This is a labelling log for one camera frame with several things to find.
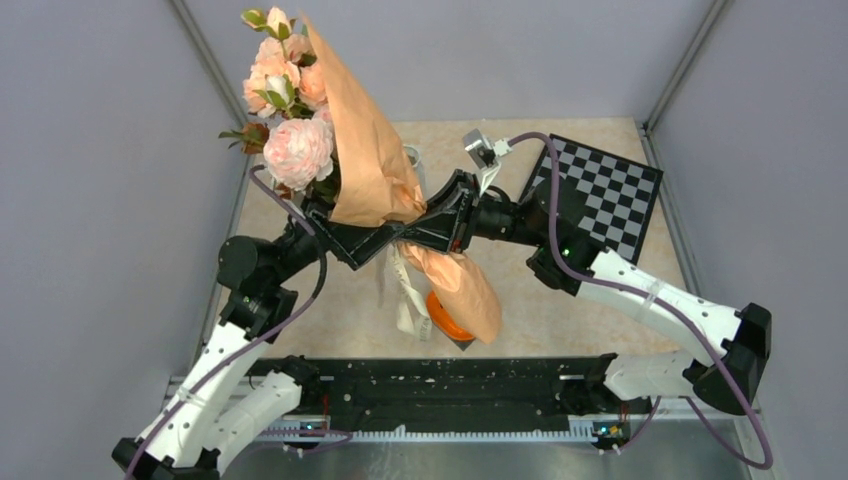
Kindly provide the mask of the orange paper flower bouquet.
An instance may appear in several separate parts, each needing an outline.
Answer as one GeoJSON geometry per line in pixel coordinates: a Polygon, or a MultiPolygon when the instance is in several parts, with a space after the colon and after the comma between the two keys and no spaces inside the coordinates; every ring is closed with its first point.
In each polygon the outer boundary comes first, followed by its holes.
{"type": "MultiPolygon", "coordinates": [[[[227,132],[231,143],[260,155],[285,197],[303,194],[328,203],[335,223],[405,227],[424,215],[428,200],[397,131],[310,22],[277,7],[247,9],[241,18],[263,41],[242,83],[251,121],[227,132]]],[[[433,325],[437,317],[429,304],[438,301],[473,338],[497,338],[502,308],[471,259],[392,243],[433,325]]]]}

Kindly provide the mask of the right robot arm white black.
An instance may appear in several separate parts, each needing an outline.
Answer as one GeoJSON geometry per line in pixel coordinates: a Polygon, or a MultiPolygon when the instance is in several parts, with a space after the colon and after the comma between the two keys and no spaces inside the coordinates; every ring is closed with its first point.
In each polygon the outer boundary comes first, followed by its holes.
{"type": "Polygon", "coordinates": [[[527,265],[545,286],[617,309],[678,344],[672,353],[604,356],[585,377],[594,409],[663,396],[697,398],[731,415],[752,412],[770,357],[770,311],[713,303],[639,269],[579,228],[585,205],[585,194],[563,180],[544,180],[512,202],[456,171],[403,237],[440,253],[460,253],[475,236],[532,246],[527,265]]]}

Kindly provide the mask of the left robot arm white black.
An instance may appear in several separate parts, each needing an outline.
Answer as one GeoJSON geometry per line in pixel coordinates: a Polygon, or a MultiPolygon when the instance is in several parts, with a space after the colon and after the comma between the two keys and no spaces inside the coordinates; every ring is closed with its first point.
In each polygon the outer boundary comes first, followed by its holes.
{"type": "Polygon", "coordinates": [[[242,379],[281,331],[317,299],[334,255],[352,268],[375,257],[403,227],[355,227],[331,222],[322,209],[288,205],[290,222],[275,240],[227,239],[217,281],[229,290],[208,343],[157,418],[123,438],[112,458],[127,479],[219,479],[272,423],[319,404],[312,366],[299,358],[267,374],[235,405],[242,379]]]}

